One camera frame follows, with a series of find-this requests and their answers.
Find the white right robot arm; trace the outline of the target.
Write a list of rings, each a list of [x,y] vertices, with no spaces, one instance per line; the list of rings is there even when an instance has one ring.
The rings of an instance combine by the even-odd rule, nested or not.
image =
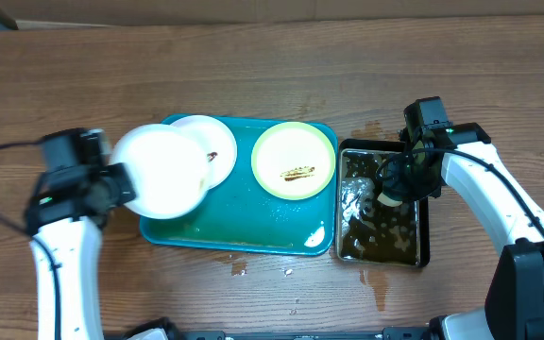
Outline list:
[[[498,252],[521,238],[544,241],[544,210],[510,174],[478,124],[407,127],[400,138],[405,150],[375,174],[382,204],[439,197],[447,186],[464,199]]]

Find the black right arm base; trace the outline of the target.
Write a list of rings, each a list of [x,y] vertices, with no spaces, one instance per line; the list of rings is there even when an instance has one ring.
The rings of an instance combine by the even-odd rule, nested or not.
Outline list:
[[[421,337],[544,340],[544,242],[505,246],[484,306],[436,317]]]

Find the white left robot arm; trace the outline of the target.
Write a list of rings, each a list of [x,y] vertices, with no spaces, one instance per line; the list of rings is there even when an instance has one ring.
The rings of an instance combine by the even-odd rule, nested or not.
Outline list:
[[[136,197],[126,167],[35,191],[25,210],[37,271],[38,337],[102,339],[98,261],[110,211]]]

